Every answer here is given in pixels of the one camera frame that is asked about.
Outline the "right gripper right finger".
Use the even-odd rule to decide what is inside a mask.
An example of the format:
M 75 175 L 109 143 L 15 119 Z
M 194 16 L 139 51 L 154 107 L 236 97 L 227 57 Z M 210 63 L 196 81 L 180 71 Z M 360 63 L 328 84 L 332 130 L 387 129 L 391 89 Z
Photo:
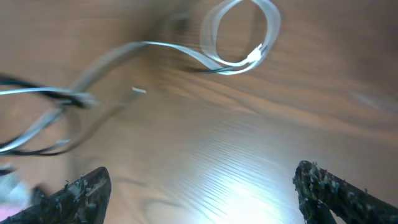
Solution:
M 305 223 L 397 223 L 397 207 L 320 168 L 300 161 L 293 178 Z

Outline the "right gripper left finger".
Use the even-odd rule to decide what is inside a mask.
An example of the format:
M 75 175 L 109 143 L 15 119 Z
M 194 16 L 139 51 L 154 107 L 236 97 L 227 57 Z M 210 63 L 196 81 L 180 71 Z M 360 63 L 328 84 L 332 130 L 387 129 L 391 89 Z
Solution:
M 32 189 L 28 207 L 1 220 L 3 224 L 103 224 L 111 196 L 111 179 L 99 167 L 67 182 L 49 195 L 41 185 Z

